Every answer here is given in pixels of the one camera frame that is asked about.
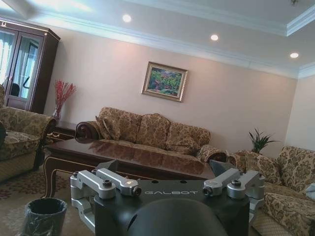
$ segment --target logo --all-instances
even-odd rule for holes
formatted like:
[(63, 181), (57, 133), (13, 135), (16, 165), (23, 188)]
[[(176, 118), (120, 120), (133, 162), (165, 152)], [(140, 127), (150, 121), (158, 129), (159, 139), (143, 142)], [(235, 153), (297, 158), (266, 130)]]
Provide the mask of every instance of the logo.
[(155, 195), (155, 194), (161, 194), (161, 195), (189, 195), (189, 194), (197, 194), (198, 191), (171, 191), (171, 192), (165, 192), (165, 191), (146, 191), (144, 194), (148, 195)]

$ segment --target wall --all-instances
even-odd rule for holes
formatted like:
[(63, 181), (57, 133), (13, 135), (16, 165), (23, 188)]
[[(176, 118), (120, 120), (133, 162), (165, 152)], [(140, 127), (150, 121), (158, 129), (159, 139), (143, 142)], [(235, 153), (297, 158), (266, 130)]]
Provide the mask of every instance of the wall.
[(315, 76), (299, 80), (293, 101), (286, 144), (315, 150)]
[[(212, 144), (228, 151), (251, 149), (248, 131), (259, 127), (280, 142), (264, 154), (275, 156), (284, 144), (296, 80), (94, 35), (52, 28), (59, 44), (45, 114), (55, 105), (56, 79), (73, 82), (77, 93), (62, 120), (95, 120), (103, 106), (138, 114), (160, 113), (170, 120), (212, 132)], [(189, 70), (183, 103), (141, 94), (147, 63)]]

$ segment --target picture frame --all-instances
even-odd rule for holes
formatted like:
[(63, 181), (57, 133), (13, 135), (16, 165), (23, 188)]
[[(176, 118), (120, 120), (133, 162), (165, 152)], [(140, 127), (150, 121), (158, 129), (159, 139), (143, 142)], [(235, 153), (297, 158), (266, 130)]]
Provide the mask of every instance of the picture frame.
[(150, 61), (142, 94), (182, 102), (187, 74), (185, 69)]

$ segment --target armchair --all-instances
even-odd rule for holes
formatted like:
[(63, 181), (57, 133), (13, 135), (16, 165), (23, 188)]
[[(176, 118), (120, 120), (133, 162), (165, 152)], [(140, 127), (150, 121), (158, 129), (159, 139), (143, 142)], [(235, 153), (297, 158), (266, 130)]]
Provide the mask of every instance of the armchair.
[(0, 85), (0, 181), (38, 169), (43, 163), (43, 145), (56, 125), (52, 117), (3, 106)]
[(227, 161), (266, 177), (265, 205), (253, 223), (262, 236), (315, 235), (315, 201), (306, 196), (315, 183), (315, 151), (284, 147), (278, 158), (240, 151)]

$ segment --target chair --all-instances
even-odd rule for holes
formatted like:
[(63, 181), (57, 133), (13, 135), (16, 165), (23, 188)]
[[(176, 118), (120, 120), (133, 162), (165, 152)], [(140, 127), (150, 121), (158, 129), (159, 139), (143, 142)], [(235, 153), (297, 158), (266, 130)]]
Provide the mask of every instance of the chair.
[(3, 104), (4, 88), (0, 85), (0, 181), (38, 169), (47, 133), (56, 125), (52, 117)]

